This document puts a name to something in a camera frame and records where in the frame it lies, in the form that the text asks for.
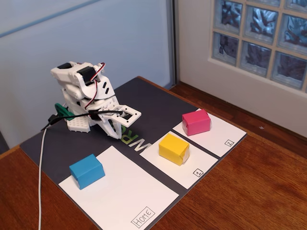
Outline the white plastic gripper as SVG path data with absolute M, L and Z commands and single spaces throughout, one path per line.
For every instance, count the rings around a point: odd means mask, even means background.
M 89 105 L 89 111 L 95 110 L 95 111 L 101 111 L 101 110 L 119 110 L 116 109 L 116 107 L 119 106 L 118 100 L 116 96 L 112 96 L 108 99 L 101 99 L 101 100 L 94 100 Z M 122 114 L 119 113 L 107 113 L 102 114 L 107 116 L 117 115 L 122 116 Z M 91 120 L 98 120 L 96 123 L 105 131 L 105 133 L 114 138 L 114 139 L 120 139 L 120 135 L 122 134 L 121 124 L 117 121 L 111 120 L 111 119 L 102 119 L 98 115 L 91 116 L 89 115 L 89 119 Z

